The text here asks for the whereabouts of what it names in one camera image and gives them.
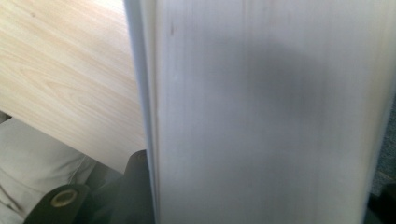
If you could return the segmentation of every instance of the beige fabric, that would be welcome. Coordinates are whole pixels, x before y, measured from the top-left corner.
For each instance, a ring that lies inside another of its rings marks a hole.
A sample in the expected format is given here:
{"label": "beige fabric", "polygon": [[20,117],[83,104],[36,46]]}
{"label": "beige fabric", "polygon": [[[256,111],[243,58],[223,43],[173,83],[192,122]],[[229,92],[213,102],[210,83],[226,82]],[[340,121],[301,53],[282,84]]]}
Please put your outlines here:
{"label": "beige fabric", "polygon": [[0,124],[0,210],[10,208],[25,218],[52,189],[84,183],[94,164],[58,140],[16,119],[7,120]]}

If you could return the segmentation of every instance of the wooden surface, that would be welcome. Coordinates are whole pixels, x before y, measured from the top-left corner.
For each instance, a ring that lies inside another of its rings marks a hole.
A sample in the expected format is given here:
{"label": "wooden surface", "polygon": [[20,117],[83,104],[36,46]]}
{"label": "wooden surface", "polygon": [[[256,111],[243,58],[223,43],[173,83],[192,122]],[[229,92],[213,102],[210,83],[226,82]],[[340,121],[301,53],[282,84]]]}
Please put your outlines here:
{"label": "wooden surface", "polygon": [[396,2],[160,0],[157,17],[161,223],[361,223]]}
{"label": "wooden surface", "polygon": [[145,139],[122,1],[2,1],[0,110],[123,172]]}

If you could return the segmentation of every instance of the dark object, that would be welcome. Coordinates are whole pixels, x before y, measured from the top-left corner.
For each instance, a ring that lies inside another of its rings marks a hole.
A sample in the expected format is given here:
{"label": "dark object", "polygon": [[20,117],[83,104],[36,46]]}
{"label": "dark object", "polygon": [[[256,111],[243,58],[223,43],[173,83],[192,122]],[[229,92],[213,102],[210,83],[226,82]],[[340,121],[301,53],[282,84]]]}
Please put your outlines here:
{"label": "dark object", "polygon": [[371,195],[368,208],[382,223],[396,223],[396,184],[386,185],[379,197]]}
{"label": "dark object", "polygon": [[123,178],[99,189],[65,185],[51,191],[24,223],[154,224],[146,150],[131,156]]}

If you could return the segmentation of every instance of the light wood grain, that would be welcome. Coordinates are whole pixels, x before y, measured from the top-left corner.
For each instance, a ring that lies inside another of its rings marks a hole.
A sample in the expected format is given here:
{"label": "light wood grain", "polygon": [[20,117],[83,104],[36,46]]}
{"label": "light wood grain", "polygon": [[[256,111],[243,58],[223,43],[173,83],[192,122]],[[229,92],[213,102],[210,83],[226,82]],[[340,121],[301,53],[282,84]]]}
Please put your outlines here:
{"label": "light wood grain", "polygon": [[361,223],[395,25],[392,0],[158,1],[161,223]]}
{"label": "light wood grain", "polygon": [[145,136],[122,1],[2,1],[0,110],[123,172]]}

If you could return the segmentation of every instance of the wooden table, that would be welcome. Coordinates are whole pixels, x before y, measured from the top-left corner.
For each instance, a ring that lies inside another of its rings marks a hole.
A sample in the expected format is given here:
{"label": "wooden table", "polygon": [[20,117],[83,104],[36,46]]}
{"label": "wooden table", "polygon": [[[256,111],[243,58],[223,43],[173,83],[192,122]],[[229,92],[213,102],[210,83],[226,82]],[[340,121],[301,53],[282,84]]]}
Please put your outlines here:
{"label": "wooden table", "polygon": [[0,110],[123,172],[145,135],[122,1],[2,1]]}

